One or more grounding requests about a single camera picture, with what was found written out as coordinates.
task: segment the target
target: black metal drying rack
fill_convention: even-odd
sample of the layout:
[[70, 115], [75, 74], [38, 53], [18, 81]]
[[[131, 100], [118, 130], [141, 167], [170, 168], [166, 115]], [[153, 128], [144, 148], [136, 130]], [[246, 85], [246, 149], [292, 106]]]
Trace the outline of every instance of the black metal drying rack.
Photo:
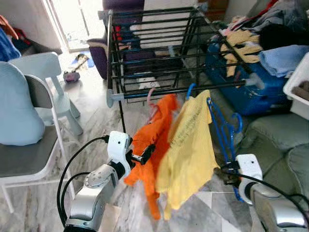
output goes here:
[[[188, 17], [177, 18], [176, 14], [187, 14]], [[175, 15], [171, 19], [160, 19], [162, 15]], [[144, 20], [147, 16], [155, 17], [158, 20]], [[143, 18], [142, 21], [132, 22], [132, 18]], [[112, 107], [114, 101], [119, 102], [123, 131], [126, 132], [124, 113], [122, 108], [122, 100], [147, 97], [151, 88], [139, 89], [133, 88], [141, 83], [153, 83], [154, 79], [148, 80], [147, 77], [154, 77], [156, 83], [166, 83], [155, 87], [152, 96], [159, 96], [172, 93], [184, 93], [188, 87], [178, 87], [179, 80], [183, 73], [185, 78], [194, 78], [196, 87], [192, 91], [202, 91], [206, 89], [235, 87], [235, 86], [262, 86], [258, 76], [252, 72], [249, 66], [242, 60], [239, 54], [234, 50], [231, 44], [219, 32], [218, 29], [205, 17], [205, 14], [198, 7], [185, 7], [173, 9], [159, 9], [140, 12], [113, 12], [108, 11], [108, 79], [107, 79], [107, 105]], [[141, 28], [130, 30], [132, 25], [155, 24], [155, 27]], [[208, 27], [208, 31], [201, 32], [202, 27]], [[201, 35], [217, 35], [218, 40], [202, 41]], [[157, 46], [159, 43], [171, 43], [173, 45]], [[214, 55], [224, 55], [232, 53], [238, 60], [233, 64], [226, 65], [201, 65], [201, 58], [204, 54], [201, 46], [221, 43], [225, 44], [228, 51], [212, 53]], [[144, 47], [145, 44], [152, 44], [152, 47]], [[122, 45], [129, 45], [129, 49], [121, 50]], [[188, 54], [190, 48], [196, 48], [194, 54]], [[145, 52], [166, 51], [169, 55], [155, 58], [131, 59], [126, 60], [128, 54], [137, 54]], [[196, 58], [195, 67], [190, 67], [186, 63], [186, 59]], [[164, 63], [176, 62], [176, 66], [172, 67]], [[218, 85], [200, 85], [200, 73], [206, 69], [221, 68], [227, 66], [241, 65], [249, 74], [249, 79], [235, 82], [225, 82]], [[139, 72], [137, 70], [144, 69], [149, 72]], [[115, 82], [116, 91], [113, 91], [113, 82]]]

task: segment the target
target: purple armchair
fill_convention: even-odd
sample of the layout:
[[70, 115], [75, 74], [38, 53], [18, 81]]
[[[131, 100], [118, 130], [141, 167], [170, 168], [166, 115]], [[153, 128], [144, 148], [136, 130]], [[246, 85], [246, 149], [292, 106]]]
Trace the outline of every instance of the purple armchair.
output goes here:
[[[142, 11], [144, 0], [103, 0], [104, 10], [114, 10], [116, 12]], [[131, 18], [130, 21], [141, 21], [142, 16]], [[107, 35], [104, 34], [100, 39], [90, 39], [87, 41], [92, 59], [97, 70], [103, 79], [107, 78]]]

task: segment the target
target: drying rack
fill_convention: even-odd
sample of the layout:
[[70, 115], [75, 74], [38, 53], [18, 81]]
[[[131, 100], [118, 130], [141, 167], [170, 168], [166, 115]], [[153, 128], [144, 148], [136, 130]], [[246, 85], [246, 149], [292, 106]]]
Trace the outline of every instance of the drying rack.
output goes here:
[[[252, 72], [198, 6], [140, 12], [109, 10], [106, 29], [108, 33], [107, 105], [112, 107], [114, 101], [119, 102], [124, 132], [126, 127], [121, 101], [147, 97], [152, 86], [140, 89], [141, 84], [150, 83], [155, 86], [152, 96], [187, 92], [187, 86], [179, 86], [182, 79], [191, 79], [191, 82], [195, 82], [196, 86], [191, 90], [195, 93], [214, 88], [263, 85], [260, 78]], [[217, 35], [219, 39], [215, 42], [203, 40], [202, 37], [206, 35]], [[212, 66], [203, 64], [205, 55], [201, 47], [213, 43], [225, 44], [228, 51], [213, 52], [212, 55], [222, 56], [232, 53], [237, 62]], [[165, 55], [157, 56], [158, 52], [165, 52]], [[141, 54], [155, 54], [155, 56], [138, 57]], [[193, 67], [188, 64], [189, 59], [196, 59]], [[200, 73], [206, 69], [238, 65], [241, 65], [249, 74], [249, 79], [217, 85], [200, 84]]]

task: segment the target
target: tile floor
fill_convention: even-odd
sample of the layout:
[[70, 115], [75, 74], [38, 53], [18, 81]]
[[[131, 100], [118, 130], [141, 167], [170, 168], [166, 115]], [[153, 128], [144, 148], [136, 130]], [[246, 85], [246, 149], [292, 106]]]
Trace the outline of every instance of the tile floor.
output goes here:
[[[74, 58], [61, 56], [63, 70]], [[105, 102], [105, 82], [96, 68], [81, 72], [81, 79], [74, 84], [61, 82], [65, 91], [81, 111], [78, 119], [84, 133], [78, 138], [64, 130], [64, 143], [67, 156], [71, 156], [88, 140], [109, 133], [121, 131], [118, 104], [111, 109]], [[147, 120], [148, 109], [142, 103], [124, 104], [127, 132], [133, 135]], [[69, 127], [65, 120], [62, 125]], [[107, 160], [106, 144], [93, 143], [72, 163], [73, 174], [92, 171]], [[60, 174], [62, 165], [56, 160], [52, 176]], [[74, 183], [77, 190], [82, 179]], [[1, 232], [59, 232], [63, 231], [56, 208], [57, 184], [10, 188], [15, 212], [10, 214], [0, 193]], [[65, 205], [69, 212], [71, 199], [67, 194]], [[163, 212], [165, 195], [159, 198]], [[172, 213], [170, 221], [155, 221], [150, 217], [149, 208], [141, 183], [128, 187], [122, 181], [112, 197], [112, 205], [105, 212], [101, 231], [114, 232], [260, 232], [259, 221], [254, 210], [245, 203], [238, 202], [230, 186], [224, 186], [214, 175], [183, 206]]]

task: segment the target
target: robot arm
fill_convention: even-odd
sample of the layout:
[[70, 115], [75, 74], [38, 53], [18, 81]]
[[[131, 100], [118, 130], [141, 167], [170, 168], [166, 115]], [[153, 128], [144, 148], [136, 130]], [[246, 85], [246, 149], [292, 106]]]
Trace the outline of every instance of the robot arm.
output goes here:
[[[91, 172], [77, 193], [66, 221], [64, 232], [96, 232], [104, 214], [105, 204], [110, 201], [118, 180], [127, 176], [135, 166], [132, 160], [144, 165], [154, 150], [149, 146], [142, 156], [128, 151], [130, 137], [112, 131], [108, 142], [108, 164]], [[255, 155], [238, 155], [239, 172], [262, 180], [262, 171]], [[239, 184], [242, 199], [253, 205], [267, 232], [305, 232], [306, 221], [299, 210], [278, 192], [262, 184], [242, 178]]]

